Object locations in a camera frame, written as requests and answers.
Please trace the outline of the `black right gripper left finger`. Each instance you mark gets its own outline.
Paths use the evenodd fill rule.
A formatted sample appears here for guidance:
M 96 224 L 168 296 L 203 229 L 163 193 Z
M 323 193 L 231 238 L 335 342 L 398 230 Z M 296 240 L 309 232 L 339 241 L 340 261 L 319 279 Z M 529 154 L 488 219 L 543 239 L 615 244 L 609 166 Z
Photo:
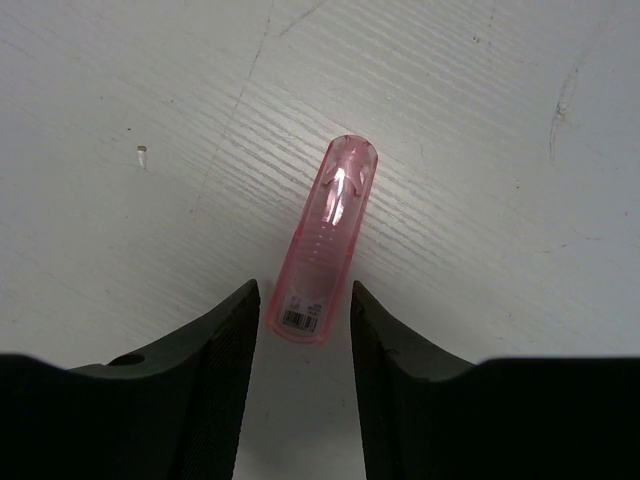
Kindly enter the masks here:
M 5 479 L 229 479 L 260 294 L 249 281 L 208 313 L 107 364 L 1 358 Z

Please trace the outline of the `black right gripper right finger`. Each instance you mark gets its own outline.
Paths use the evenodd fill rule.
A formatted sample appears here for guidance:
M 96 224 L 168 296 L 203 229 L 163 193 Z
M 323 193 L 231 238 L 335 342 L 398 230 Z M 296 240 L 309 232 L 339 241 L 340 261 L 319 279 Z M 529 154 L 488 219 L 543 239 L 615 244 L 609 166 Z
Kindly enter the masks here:
M 350 329 L 370 479 L 635 479 L 639 361 L 472 364 L 391 315 L 361 283 Z

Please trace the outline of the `pink correction tape case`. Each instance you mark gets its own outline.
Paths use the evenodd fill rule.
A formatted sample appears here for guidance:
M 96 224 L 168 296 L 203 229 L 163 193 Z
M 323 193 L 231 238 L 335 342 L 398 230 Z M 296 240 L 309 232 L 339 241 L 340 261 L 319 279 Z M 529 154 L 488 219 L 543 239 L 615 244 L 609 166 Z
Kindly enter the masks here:
M 265 314 L 266 325 L 301 344 L 321 344 L 343 295 L 378 165 L 368 140 L 333 139 L 294 231 Z

